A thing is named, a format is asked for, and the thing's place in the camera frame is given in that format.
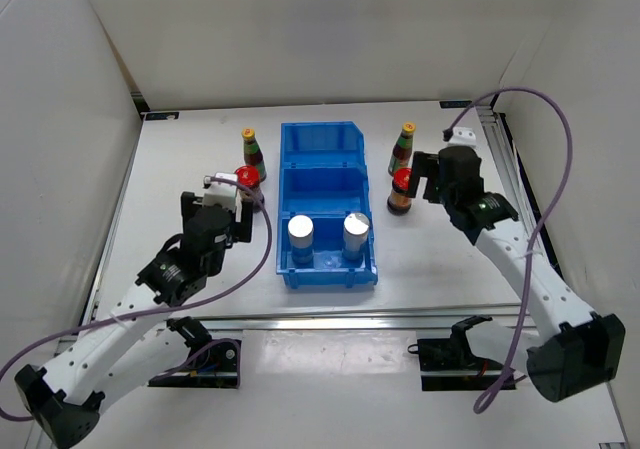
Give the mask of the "red-lid chili jar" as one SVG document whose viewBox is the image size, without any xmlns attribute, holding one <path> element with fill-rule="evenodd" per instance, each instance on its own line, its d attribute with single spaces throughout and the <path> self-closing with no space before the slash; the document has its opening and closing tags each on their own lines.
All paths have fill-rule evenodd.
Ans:
<svg viewBox="0 0 640 449">
<path fill-rule="evenodd" d="M 261 180 L 260 180 L 260 173 L 258 171 L 258 169 L 254 166 L 251 165 L 243 165 L 238 167 L 235 171 L 234 171 L 235 175 L 237 176 L 237 182 L 240 183 L 241 185 L 249 188 L 260 200 L 260 202 L 262 204 L 265 203 L 265 197 L 264 194 L 262 193 L 262 189 L 261 189 Z M 252 210 L 254 213 L 257 213 L 260 211 L 260 208 L 258 207 L 258 204 L 255 202 L 255 200 L 246 192 L 244 191 L 239 191 L 238 192 L 238 200 L 241 203 L 244 202 L 249 202 L 252 205 Z"/>
<path fill-rule="evenodd" d="M 407 196 L 411 169 L 399 168 L 392 177 L 391 192 L 387 198 L 387 208 L 395 215 L 406 214 L 412 205 L 412 199 Z"/>
</svg>

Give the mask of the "silver-cap white shaker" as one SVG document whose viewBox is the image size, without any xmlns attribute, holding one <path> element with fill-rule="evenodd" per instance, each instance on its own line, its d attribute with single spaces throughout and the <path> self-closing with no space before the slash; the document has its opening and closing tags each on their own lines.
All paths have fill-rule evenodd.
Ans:
<svg viewBox="0 0 640 449">
<path fill-rule="evenodd" d="M 352 212 L 343 221 L 342 254 L 347 260 L 359 260 L 368 242 L 371 223 L 366 214 Z"/>
<path fill-rule="evenodd" d="M 287 226 L 291 257 L 296 264 L 309 264 L 313 259 L 314 225 L 310 217 L 293 216 Z"/>
</svg>

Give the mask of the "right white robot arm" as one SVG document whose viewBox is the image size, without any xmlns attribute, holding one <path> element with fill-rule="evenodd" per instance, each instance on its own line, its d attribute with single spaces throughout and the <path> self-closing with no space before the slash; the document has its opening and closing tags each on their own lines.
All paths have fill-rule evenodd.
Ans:
<svg viewBox="0 0 640 449">
<path fill-rule="evenodd" d="M 517 211 L 503 195 L 485 191 L 480 167 L 467 146 L 415 152 L 408 195 L 426 183 L 424 199 L 442 205 L 452 225 L 499 270 L 538 334 L 517 335 L 488 316 L 471 316 L 453 325 L 446 345 L 431 355 L 464 369 L 494 361 L 528 376 L 551 402 L 613 380 L 626 335 L 622 321 L 599 315 L 530 248 Z"/>
</svg>

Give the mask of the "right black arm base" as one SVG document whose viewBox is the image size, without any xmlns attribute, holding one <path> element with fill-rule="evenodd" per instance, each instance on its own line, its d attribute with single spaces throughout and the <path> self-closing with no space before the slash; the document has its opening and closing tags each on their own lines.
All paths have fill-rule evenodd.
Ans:
<svg viewBox="0 0 640 449">
<path fill-rule="evenodd" d="M 446 338 L 418 339 L 407 352 L 418 358 L 423 392 L 481 392 L 498 379 L 502 370 L 492 360 L 460 360 Z"/>
</svg>

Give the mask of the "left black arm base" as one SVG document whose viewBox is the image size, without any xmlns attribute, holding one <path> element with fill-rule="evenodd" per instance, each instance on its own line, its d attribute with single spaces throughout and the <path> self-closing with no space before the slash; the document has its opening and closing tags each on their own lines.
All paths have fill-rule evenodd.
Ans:
<svg viewBox="0 0 640 449">
<path fill-rule="evenodd" d="M 171 375 L 151 379 L 153 388 L 238 389 L 240 339 L 214 339 L 214 345 L 188 366 Z"/>
</svg>

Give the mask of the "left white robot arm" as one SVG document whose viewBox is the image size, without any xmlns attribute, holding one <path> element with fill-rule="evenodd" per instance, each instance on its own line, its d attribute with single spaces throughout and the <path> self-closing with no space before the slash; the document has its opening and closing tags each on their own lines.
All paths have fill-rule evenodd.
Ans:
<svg viewBox="0 0 640 449">
<path fill-rule="evenodd" d="M 217 341 L 192 317 L 173 315 L 194 307 L 192 297 L 221 272 L 228 249 L 250 242 L 252 211 L 263 206 L 242 188 L 183 193 L 181 233 L 138 273 L 108 318 L 75 329 L 77 338 L 65 351 L 15 374 L 30 419 L 55 447 L 76 446 L 137 387 L 206 364 Z"/>
</svg>

